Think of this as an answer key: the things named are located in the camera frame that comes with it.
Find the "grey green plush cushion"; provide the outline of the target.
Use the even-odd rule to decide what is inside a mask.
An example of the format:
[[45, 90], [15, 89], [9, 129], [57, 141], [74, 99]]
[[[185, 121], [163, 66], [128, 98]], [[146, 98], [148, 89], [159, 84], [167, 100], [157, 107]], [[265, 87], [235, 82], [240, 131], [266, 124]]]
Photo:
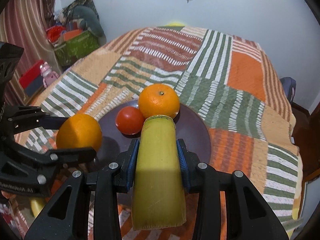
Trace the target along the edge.
[[74, 0], [61, 9], [58, 20], [62, 25], [76, 22], [80, 29], [89, 30], [96, 37], [105, 36], [93, 0]]

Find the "red and black box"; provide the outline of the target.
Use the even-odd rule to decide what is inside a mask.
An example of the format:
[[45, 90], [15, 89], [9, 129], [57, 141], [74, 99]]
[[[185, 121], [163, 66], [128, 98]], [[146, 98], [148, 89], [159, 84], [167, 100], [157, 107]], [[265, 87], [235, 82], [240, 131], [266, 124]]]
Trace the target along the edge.
[[29, 97], [32, 97], [40, 88], [43, 88], [43, 77], [40, 71], [40, 65], [43, 63], [43, 60], [37, 61], [19, 78], [21, 87]]

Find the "blue chair back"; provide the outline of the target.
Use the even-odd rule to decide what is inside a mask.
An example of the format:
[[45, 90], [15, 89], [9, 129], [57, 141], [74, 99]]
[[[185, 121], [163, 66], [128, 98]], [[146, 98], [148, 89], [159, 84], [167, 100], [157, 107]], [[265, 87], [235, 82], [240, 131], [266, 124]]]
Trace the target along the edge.
[[280, 79], [284, 93], [289, 103], [293, 103], [296, 93], [296, 80], [291, 77], [282, 77]]

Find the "large orange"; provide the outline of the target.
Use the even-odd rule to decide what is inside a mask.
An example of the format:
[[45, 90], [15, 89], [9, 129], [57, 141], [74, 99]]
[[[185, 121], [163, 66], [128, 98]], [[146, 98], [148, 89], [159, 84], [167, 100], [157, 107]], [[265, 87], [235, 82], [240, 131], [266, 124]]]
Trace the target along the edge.
[[144, 119], [154, 115], [166, 115], [174, 119], [180, 110], [180, 100], [170, 86], [156, 83], [142, 90], [138, 108]]
[[102, 144], [102, 131], [95, 118], [75, 114], [60, 127], [56, 136], [57, 149], [92, 147], [96, 152]]

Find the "dark purple plate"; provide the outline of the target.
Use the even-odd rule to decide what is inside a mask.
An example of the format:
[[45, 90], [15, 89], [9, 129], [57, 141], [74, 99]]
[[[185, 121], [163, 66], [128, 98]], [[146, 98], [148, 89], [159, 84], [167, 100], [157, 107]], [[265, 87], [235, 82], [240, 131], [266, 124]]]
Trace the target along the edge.
[[181, 104], [180, 111], [174, 119], [174, 124], [168, 122], [160, 124], [152, 120], [142, 134], [123, 135], [116, 127], [116, 116], [126, 106], [137, 107], [137, 100], [123, 103], [99, 120], [103, 134], [102, 145], [95, 159], [88, 165], [90, 171], [97, 171], [111, 162], [115, 162], [119, 153], [127, 151], [132, 139], [143, 138], [148, 152], [158, 153], [166, 144], [173, 144], [175, 139], [183, 139], [187, 149], [197, 154], [200, 161], [209, 163], [211, 156], [211, 142], [208, 128], [204, 121], [189, 107]]

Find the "striped patchwork bed cover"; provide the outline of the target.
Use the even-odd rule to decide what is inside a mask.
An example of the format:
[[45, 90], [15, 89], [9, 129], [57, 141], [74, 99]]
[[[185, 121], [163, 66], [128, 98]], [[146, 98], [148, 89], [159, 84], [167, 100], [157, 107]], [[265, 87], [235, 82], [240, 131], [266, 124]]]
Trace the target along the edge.
[[296, 119], [259, 44], [194, 27], [132, 30], [79, 60], [33, 104], [55, 116], [101, 119], [154, 83], [172, 87], [201, 118], [210, 165], [242, 170], [292, 235], [303, 176], [290, 139]]

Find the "pink toy figure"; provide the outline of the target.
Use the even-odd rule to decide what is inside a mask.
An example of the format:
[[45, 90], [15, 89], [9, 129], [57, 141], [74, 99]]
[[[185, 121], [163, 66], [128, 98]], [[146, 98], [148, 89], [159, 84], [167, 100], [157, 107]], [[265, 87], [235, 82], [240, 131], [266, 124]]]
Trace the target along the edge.
[[51, 66], [47, 62], [44, 62], [40, 65], [40, 74], [43, 78], [44, 88], [47, 88], [59, 78], [57, 72], [53, 71]]

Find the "thick yellow sugarcane piece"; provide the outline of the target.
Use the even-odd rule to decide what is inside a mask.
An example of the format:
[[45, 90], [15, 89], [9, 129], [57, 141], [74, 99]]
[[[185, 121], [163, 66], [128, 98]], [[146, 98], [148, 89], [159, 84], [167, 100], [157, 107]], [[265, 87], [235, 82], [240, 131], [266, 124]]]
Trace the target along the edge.
[[[172, 118], [156, 115], [147, 118], [141, 134], [152, 120], [174, 124]], [[149, 153], [147, 144], [140, 144], [137, 155], [132, 196], [132, 226], [134, 230], [162, 229], [181, 226], [187, 220], [176, 139], [158, 153]]]

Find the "small red tomato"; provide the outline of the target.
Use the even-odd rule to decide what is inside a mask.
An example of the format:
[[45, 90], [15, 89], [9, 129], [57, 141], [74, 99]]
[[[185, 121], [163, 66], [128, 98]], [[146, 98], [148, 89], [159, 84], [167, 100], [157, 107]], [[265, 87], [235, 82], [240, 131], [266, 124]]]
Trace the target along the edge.
[[139, 109], [126, 106], [122, 108], [115, 119], [117, 129], [125, 135], [134, 135], [142, 130], [144, 117]]

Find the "green storage box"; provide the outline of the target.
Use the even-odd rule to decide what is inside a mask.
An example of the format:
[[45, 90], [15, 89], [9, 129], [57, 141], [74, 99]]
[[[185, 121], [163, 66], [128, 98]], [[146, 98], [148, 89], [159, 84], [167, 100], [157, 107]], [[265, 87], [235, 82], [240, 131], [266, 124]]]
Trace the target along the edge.
[[99, 47], [98, 39], [91, 32], [84, 31], [57, 46], [54, 53], [60, 66], [65, 67], [73, 65]]

